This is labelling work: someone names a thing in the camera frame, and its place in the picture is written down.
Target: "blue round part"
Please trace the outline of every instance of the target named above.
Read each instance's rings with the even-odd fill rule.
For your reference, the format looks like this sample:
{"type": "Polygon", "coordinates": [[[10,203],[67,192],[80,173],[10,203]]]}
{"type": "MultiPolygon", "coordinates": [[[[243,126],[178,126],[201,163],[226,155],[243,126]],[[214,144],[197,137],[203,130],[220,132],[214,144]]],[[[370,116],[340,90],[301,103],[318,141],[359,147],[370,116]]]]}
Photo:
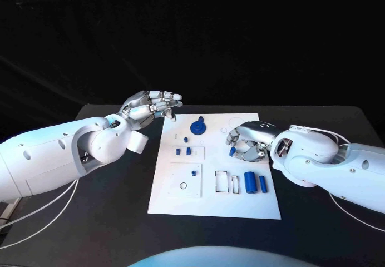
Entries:
{"type": "Polygon", "coordinates": [[[256,181],[255,181],[255,174],[253,172],[245,172],[245,185],[246,185],[246,193],[255,194],[256,193],[256,181]]]}
{"type": "Polygon", "coordinates": [[[235,153],[235,147],[230,148],[230,157],[233,153],[235,153]]]}
{"type": "Polygon", "coordinates": [[[266,183],[265,183],[265,177],[262,175],[259,176],[259,182],[261,182],[262,193],[266,193],[266,183]]]}
{"type": "Polygon", "coordinates": [[[206,131],[206,124],[203,123],[203,117],[199,117],[197,121],[190,125],[190,132],[194,135],[200,135],[206,131]]]}

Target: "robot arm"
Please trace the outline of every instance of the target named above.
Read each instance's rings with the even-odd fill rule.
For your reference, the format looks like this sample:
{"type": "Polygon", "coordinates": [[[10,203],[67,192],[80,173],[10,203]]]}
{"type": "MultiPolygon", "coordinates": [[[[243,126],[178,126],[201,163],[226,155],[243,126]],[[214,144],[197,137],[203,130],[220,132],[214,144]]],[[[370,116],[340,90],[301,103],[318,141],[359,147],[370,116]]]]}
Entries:
{"type": "Polygon", "coordinates": [[[269,151],[272,168],[291,182],[305,187],[318,185],[338,198],[385,213],[383,148],[337,145],[311,128],[292,126],[281,131],[261,121],[245,122],[230,131],[226,144],[232,147],[239,136],[252,145],[232,157],[259,161],[269,151]]]}
{"type": "Polygon", "coordinates": [[[116,161],[125,148],[141,153],[147,136],[135,132],[157,117],[174,121],[181,96],[138,92],[116,114],[26,132],[0,144],[0,202],[50,191],[116,161]]]}

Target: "table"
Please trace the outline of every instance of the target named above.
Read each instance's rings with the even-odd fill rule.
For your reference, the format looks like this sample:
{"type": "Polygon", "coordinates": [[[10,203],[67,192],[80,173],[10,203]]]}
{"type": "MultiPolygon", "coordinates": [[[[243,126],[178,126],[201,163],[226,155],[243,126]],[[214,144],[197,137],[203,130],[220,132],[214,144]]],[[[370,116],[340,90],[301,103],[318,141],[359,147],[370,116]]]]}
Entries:
{"type": "MultiPolygon", "coordinates": [[[[106,116],[115,105],[85,105],[76,119],[106,116]]],[[[176,113],[258,113],[281,129],[323,128],[351,142],[382,146],[362,110],[351,106],[183,106],[176,113]]],[[[201,245],[238,246],[278,253],[320,266],[385,262],[385,233],[356,222],[320,187],[297,186],[272,169],[281,220],[147,214],[163,119],[141,130],[142,154],[122,158],[80,178],[66,211],[30,240],[0,250],[0,263],[26,266],[126,266],[164,251],[201,245]]],[[[62,188],[33,196],[18,216],[43,206],[62,188]]],[[[59,213],[67,197],[14,225],[2,245],[36,232],[59,213]]],[[[385,229],[385,215],[347,201],[343,208],[385,229]]]]}

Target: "robotic hand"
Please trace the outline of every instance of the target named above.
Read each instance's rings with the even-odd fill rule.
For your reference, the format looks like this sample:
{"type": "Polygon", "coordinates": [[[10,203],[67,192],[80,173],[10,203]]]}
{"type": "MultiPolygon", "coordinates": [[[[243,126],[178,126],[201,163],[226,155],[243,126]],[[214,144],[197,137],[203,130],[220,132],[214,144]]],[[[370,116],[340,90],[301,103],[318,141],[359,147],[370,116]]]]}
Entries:
{"type": "Polygon", "coordinates": [[[181,96],[141,91],[116,114],[26,132],[0,144],[0,202],[50,191],[116,161],[125,148],[141,153],[147,136],[135,132],[157,117],[176,121],[181,96]]]}
{"type": "Polygon", "coordinates": [[[291,182],[318,185],[334,196],[385,213],[385,149],[350,144],[336,133],[302,126],[281,131],[261,121],[245,122],[229,133],[226,144],[235,147],[239,137],[251,147],[232,157],[261,161],[269,151],[272,168],[291,182]],[[330,133],[336,142],[320,132],[330,133]],[[346,144],[337,144],[337,136],[346,144]]]}

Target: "black curtain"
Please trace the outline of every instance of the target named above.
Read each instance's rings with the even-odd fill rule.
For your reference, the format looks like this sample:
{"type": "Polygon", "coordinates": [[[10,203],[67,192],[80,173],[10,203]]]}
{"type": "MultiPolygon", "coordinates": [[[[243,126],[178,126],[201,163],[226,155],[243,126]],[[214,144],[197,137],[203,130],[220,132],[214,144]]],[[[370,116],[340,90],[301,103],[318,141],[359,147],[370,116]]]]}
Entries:
{"type": "Polygon", "coordinates": [[[363,11],[302,6],[281,16],[259,2],[177,0],[0,6],[0,139],[139,90],[190,105],[353,105],[382,131],[363,11]]]}

